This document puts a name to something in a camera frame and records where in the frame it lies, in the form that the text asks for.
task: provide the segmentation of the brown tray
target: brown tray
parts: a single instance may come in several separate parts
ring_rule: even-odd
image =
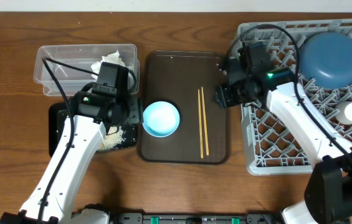
[[[146,161],[190,164],[221,164],[229,157],[229,110],[214,102],[215,88],[227,81],[217,64],[222,54],[214,52],[155,51],[148,61],[145,108],[156,101],[172,103],[180,112],[178,129],[168,137],[156,138],[143,128],[138,152]],[[197,90],[203,86],[209,155],[201,159]]]

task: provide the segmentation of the white wall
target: white wall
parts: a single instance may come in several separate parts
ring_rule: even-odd
[[[352,0],[0,0],[0,11],[352,12]]]

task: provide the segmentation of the clear plastic container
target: clear plastic container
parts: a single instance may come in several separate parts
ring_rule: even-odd
[[[44,85],[43,93],[46,96],[60,96],[57,86],[44,67],[42,61],[43,57],[50,57],[62,63],[92,71],[92,64],[101,61],[102,56],[115,53],[117,50],[126,67],[133,70],[136,75],[137,84],[133,92],[133,94],[135,94],[138,92],[140,85],[140,62],[137,60],[137,48],[133,44],[42,46],[37,51],[36,64],[34,67],[34,81]],[[87,83],[96,81],[89,73],[76,71],[51,62],[47,63],[67,96],[73,96]]]

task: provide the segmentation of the white plastic dish rack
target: white plastic dish rack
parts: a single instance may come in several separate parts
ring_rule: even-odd
[[[338,32],[352,39],[352,19],[320,20],[320,21],[285,21],[245,23],[238,27],[237,35],[259,24],[275,24],[285,28],[301,47],[306,40],[322,32]],[[271,59],[279,66],[290,66],[294,71],[295,59],[290,39],[279,30],[258,29],[244,38],[247,44],[264,42],[270,52]],[[232,49],[232,56],[237,57],[237,49],[242,47],[240,41]],[[352,84],[335,90],[320,88],[315,80],[306,80],[300,76],[300,83],[313,104],[323,113],[325,118],[345,138],[352,142],[352,125],[340,124],[335,115],[338,103],[352,101]],[[251,107],[241,107],[242,135],[247,170],[252,175],[307,174],[312,172],[311,165],[303,149],[285,128],[282,122],[272,113]]]

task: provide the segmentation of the blue bowl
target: blue bowl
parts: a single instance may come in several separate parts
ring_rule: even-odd
[[[149,105],[143,113],[145,131],[158,138],[172,134],[180,124],[180,114],[171,103],[158,101]]]
[[[326,32],[308,40],[302,48],[300,70],[323,88],[341,88],[352,83],[352,40]]]

